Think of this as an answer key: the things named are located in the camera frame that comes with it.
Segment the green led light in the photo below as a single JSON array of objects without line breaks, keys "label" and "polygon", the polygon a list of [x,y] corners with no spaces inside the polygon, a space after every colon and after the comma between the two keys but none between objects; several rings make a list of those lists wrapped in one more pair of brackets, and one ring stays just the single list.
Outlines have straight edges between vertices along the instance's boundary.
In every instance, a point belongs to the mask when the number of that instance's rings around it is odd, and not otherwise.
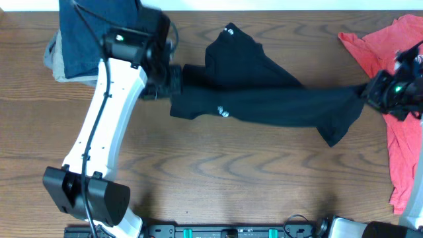
[{"label": "green led light", "polygon": [[116,36],[116,39],[117,39],[118,41],[124,41],[124,37],[123,37],[123,36],[121,36],[121,35],[117,35],[117,36]]}]

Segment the wood grain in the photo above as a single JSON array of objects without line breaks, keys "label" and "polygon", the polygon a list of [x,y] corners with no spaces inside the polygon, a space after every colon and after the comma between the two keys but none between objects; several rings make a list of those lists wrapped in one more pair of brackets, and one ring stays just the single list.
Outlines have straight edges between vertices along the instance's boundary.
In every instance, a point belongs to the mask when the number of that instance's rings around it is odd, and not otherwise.
[{"label": "wood grain", "polygon": [[[404,11],[168,12],[180,34],[178,63],[234,22],[276,63],[310,87],[368,81],[337,39],[388,26]],[[81,223],[62,214],[42,186],[73,145],[93,89],[56,83],[42,64],[57,13],[8,13],[0,25],[0,237],[61,237]],[[385,123],[365,107],[329,148],[314,128],[276,128],[232,118],[169,116],[167,100],[138,102],[119,161],[119,183],[144,217],[189,223],[282,223],[326,213],[397,223]]]}]

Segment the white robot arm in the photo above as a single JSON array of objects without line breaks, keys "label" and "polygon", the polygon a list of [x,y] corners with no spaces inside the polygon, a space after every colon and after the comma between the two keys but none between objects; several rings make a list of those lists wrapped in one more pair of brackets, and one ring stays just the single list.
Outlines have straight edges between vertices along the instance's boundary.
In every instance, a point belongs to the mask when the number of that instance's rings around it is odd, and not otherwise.
[{"label": "white robot arm", "polygon": [[[91,177],[94,172],[100,172],[103,179],[114,181],[118,170],[118,156],[122,138],[134,105],[147,84],[147,76],[142,67],[131,68],[131,63],[128,61],[110,58],[108,63],[111,79],[110,98],[104,107],[91,143],[90,159],[87,162],[87,176]],[[104,97],[107,84],[105,64],[106,62],[101,61],[98,65],[98,81],[93,100],[81,132],[72,150],[63,161],[63,166],[68,165],[69,171],[73,173],[81,174],[81,155],[84,154],[85,145]],[[101,225],[107,232],[116,237],[134,238],[139,236],[142,220],[127,208],[122,221],[118,225],[108,227],[99,221],[95,221],[95,224]]]}]

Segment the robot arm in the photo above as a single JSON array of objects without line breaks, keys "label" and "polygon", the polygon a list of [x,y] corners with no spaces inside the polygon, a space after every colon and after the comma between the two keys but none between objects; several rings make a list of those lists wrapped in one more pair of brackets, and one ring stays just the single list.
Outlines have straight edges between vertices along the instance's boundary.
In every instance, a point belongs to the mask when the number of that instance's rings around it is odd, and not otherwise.
[{"label": "robot arm", "polygon": [[81,132],[62,168],[48,167],[44,174],[43,184],[59,210],[77,219],[89,218],[93,233],[95,224],[114,237],[140,236],[142,220],[128,208],[130,189],[113,181],[122,138],[138,98],[181,92],[181,68],[169,65],[174,51],[166,43],[169,26],[169,18],[160,10],[142,7],[139,30],[112,27],[103,37],[99,45],[107,60],[99,63]]},{"label": "robot arm", "polygon": [[[82,159],[85,145],[95,118],[100,109],[106,90],[106,62],[98,65],[98,81],[87,116],[81,132],[66,156],[62,166],[69,166],[69,171],[81,174]],[[108,60],[111,74],[110,96],[104,107],[96,133],[91,143],[90,159],[87,162],[87,176],[94,172],[102,173],[102,178],[114,181],[120,144],[125,134],[135,102],[147,84],[147,75],[142,67],[131,68],[131,63],[119,59]]]}]

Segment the table surface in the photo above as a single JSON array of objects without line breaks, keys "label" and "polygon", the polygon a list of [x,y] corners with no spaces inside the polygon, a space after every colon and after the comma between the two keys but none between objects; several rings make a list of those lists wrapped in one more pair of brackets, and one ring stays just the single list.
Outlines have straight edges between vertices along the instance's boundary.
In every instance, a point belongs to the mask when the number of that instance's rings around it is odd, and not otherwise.
[{"label": "table surface", "polygon": [[[204,51],[234,22],[276,63],[309,87],[369,81],[337,38],[364,36],[404,11],[168,12],[176,62],[204,64]],[[58,211],[42,186],[60,167],[93,89],[57,83],[42,63],[58,13],[6,13],[0,24],[0,236],[61,237],[85,224]],[[167,100],[138,102],[122,143],[117,182],[145,218],[198,223],[282,223],[292,214],[336,214],[397,223],[388,204],[386,125],[365,106],[329,148],[315,128],[278,128],[233,118],[169,116]]]}]

